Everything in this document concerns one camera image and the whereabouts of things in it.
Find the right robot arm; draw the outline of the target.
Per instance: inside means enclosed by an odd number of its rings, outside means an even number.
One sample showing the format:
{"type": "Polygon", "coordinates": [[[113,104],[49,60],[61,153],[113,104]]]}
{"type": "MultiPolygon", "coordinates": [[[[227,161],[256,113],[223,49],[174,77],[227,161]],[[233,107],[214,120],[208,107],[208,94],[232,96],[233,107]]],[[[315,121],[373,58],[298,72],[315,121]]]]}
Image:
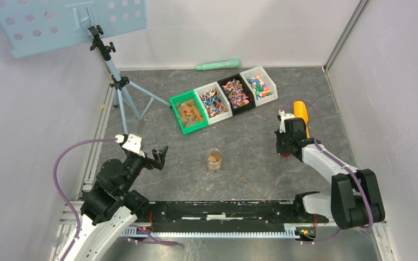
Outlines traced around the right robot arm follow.
{"type": "Polygon", "coordinates": [[[275,131],[277,154],[292,156],[317,171],[329,184],[330,194],[305,192],[296,195],[293,216],[306,222],[314,214],[335,221],[342,229],[370,227],[385,220],[385,208],[376,174],[358,169],[329,152],[306,134],[306,123],[292,114],[278,117],[275,131]]]}

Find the clear plastic jar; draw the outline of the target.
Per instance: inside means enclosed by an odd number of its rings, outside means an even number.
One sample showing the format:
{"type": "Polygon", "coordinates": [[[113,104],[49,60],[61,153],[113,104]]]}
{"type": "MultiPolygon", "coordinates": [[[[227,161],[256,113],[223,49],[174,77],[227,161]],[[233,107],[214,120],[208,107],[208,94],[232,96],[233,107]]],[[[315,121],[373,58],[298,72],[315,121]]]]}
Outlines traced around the clear plastic jar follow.
{"type": "Polygon", "coordinates": [[[220,170],[223,154],[217,148],[212,148],[206,153],[207,167],[210,171],[220,170]]]}

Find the yellow plastic scoop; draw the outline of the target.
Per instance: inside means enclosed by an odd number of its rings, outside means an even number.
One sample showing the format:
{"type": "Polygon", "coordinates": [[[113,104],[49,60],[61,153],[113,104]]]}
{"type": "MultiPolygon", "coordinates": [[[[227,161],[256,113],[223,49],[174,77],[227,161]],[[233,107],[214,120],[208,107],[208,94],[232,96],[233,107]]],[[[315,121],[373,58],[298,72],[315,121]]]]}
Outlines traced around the yellow plastic scoop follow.
{"type": "Polygon", "coordinates": [[[309,116],[308,116],[306,105],[303,101],[294,101],[293,114],[295,115],[295,117],[298,117],[304,120],[305,125],[306,125],[305,130],[306,130],[307,138],[310,138],[310,133],[308,129],[309,116]]]}

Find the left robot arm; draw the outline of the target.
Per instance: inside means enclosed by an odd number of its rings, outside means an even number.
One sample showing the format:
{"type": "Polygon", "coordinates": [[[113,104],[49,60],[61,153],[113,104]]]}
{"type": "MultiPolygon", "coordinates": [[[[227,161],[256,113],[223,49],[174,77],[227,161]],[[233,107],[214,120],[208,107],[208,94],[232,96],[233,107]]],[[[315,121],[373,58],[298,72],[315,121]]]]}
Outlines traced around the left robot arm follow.
{"type": "Polygon", "coordinates": [[[167,151],[167,146],[152,150],[149,158],[143,151],[126,149],[124,161],[104,162],[93,188],[82,195],[80,210],[67,204],[76,226],[57,260],[100,260],[127,226],[149,217],[150,201],[131,186],[142,169],[163,169],[167,151]]]}

